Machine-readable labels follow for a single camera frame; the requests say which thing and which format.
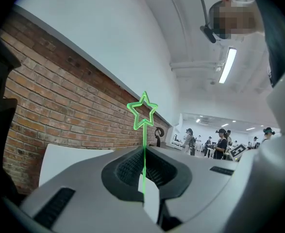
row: ceiling light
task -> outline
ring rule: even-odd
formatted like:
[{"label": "ceiling light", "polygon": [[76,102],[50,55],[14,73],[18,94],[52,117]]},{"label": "ceiling light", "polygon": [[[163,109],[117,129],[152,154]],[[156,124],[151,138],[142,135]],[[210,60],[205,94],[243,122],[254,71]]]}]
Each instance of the ceiling light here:
[{"label": "ceiling light", "polygon": [[228,57],[226,59],[225,66],[224,66],[221,78],[219,80],[219,83],[224,83],[226,81],[226,78],[228,77],[231,71],[231,68],[232,68],[232,65],[233,65],[233,62],[236,56],[236,52],[237,52],[236,49],[229,48]]}]

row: green star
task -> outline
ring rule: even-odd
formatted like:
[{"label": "green star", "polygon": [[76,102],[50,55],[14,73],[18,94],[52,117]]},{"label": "green star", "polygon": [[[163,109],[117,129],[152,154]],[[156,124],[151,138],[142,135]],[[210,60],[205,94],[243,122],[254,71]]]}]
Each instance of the green star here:
[{"label": "green star", "polygon": [[[139,113],[134,108],[142,106],[144,100],[146,101],[147,105],[152,108],[152,110],[150,111],[150,120],[143,119],[139,122]],[[139,129],[142,125],[154,126],[153,114],[156,111],[157,107],[158,105],[156,103],[150,103],[149,97],[146,91],[142,93],[142,96],[139,102],[128,103],[127,108],[134,114],[134,130]]]}]

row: black pants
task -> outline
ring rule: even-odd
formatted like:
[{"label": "black pants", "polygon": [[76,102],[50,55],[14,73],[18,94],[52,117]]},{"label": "black pants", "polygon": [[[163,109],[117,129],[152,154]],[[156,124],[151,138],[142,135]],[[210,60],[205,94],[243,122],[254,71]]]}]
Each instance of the black pants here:
[{"label": "black pants", "polygon": [[206,156],[206,154],[207,154],[207,152],[208,152],[208,158],[209,158],[209,156],[210,156],[210,150],[209,150],[208,148],[205,148],[205,149],[204,149],[204,152],[205,152],[204,156]]}]

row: brick wall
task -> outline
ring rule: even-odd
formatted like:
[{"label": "brick wall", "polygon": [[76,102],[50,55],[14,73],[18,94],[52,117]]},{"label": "brick wall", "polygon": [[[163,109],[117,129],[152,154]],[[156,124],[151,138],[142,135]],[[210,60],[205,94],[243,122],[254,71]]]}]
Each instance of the brick wall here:
[{"label": "brick wall", "polygon": [[[142,129],[133,130],[126,107],[137,100],[88,61],[17,13],[0,37],[22,63],[6,83],[4,96],[16,98],[18,106],[3,158],[20,193],[38,186],[48,143],[86,149],[142,144]],[[149,118],[147,107],[137,111],[140,119]],[[155,127],[168,130],[157,115],[154,122],[148,143],[156,142]]]}]

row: black cap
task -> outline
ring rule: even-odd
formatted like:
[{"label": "black cap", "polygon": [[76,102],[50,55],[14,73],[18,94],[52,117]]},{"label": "black cap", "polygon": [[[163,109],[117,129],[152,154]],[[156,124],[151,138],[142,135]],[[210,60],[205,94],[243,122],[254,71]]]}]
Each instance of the black cap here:
[{"label": "black cap", "polygon": [[216,133],[226,133],[226,130],[225,129],[219,129],[216,131]]}]

